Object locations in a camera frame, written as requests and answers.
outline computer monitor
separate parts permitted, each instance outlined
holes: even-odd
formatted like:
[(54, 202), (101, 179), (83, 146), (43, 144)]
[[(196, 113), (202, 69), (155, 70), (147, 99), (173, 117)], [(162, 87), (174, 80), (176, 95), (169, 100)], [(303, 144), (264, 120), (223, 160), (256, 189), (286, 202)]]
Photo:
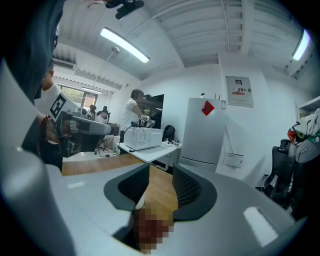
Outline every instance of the computer monitor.
[(161, 128), (164, 98), (164, 94), (153, 97), (147, 97), (143, 100), (143, 102), (138, 104), (141, 112), (144, 115), (148, 116), (149, 119), (155, 121), (155, 126), (153, 127), (155, 129)]

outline wall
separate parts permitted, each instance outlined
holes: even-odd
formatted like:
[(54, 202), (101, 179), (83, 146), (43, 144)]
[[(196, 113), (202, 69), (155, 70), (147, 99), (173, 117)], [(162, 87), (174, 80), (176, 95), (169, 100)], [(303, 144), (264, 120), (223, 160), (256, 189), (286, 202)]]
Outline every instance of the wall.
[[(226, 76), (248, 77), (254, 108), (227, 105), (226, 125), (235, 154), (244, 155), (241, 168), (222, 164), (222, 149), (217, 173), (231, 176), (255, 186), (263, 174), (271, 173), (272, 147), (287, 139), (290, 126), (296, 121), (295, 102), (311, 99), (290, 77), (274, 72), (272, 67), (256, 58), (240, 54), (219, 54), (223, 75), (224, 95), (227, 95)], [(225, 150), (231, 152), (225, 135)]]
[(104, 106), (108, 107), (109, 110), (109, 105), (111, 103), (111, 99), (112, 99), (112, 93), (109, 93), (109, 95), (105, 95), (105, 94), (99, 94), (98, 95), (98, 99), (96, 101), (96, 111), (101, 111)]
[[(295, 103), (307, 102), (314, 95), (297, 80), (275, 72), (256, 58), (223, 53), (219, 54), (219, 63), (161, 72), (115, 93), (110, 103), (111, 120), (121, 121), (123, 106), (135, 88), (153, 96), (164, 94), (162, 128), (173, 125), (176, 139), (182, 141), (189, 97), (206, 93), (207, 98), (214, 98), (216, 93), (228, 100), (226, 76), (248, 77), (254, 108), (227, 105), (226, 127), (232, 149), (225, 132), (216, 172), (254, 187), (263, 174), (271, 172), (272, 147), (287, 138), (288, 129), (296, 121)], [(231, 151), (244, 155), (241, 168), (223, 165), (225, 152)]]
[[(201, 93), (205, 93), (207, 98), (214, 98), (216, 94), (218, 98), (223, 92), (218, 64), (160, 72), (137, 84), (136, 88), (152, 96), (164, 94), (161, 128), (174, 126), (176, 140), (180, 142), (183, 141), (189, 98), (200, 97)], [(123, 106), (133, 89), (130, 86), (112, 96), (112, 121), (121, 121)]]
[(320, 57), (317, 50), (313, 54), (303, 69), (296, 75), (300, 86), (307, 89), (313, 95), (313, 99), (320, 95)]

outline white refrigerator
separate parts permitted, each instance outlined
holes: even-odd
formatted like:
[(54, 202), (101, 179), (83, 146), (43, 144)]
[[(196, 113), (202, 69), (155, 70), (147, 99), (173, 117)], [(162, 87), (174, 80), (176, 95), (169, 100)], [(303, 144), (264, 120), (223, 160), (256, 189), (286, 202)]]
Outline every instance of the white refrigerator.
[(180, 164), (215, 172), (224, 142), (226, 102), (212, 98), (189, 98)]

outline white printer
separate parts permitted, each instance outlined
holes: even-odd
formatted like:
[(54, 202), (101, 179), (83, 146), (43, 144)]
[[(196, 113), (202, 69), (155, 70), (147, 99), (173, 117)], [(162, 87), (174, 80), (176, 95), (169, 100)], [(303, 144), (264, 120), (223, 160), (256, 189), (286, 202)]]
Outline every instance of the white printer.
[(160, 146), (164, 131), (146, 127), (130, 127), (124, 134), (123, 143), (134, 150)]

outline desk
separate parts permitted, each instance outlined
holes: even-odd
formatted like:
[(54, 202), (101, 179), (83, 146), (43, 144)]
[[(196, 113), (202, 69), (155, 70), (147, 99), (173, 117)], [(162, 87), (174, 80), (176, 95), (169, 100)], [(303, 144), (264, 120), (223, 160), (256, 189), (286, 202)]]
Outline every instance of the desk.
[(125, 145), (124, 143), (120, 143), (119, 147), (123, 149), (124, 151), (127, 151), (134, 157), (144, 161), (145, 163), (151, 163), (159, 158), (162, 158), (174, 151), (176, 151), (178, 148), (176, 146), (173, 147), (167, 147), (164, 145), (160, 145), (158, 147), (152, 147), (142, 150), (137, 150), (134, 152), (130, 152), (130, 147)]

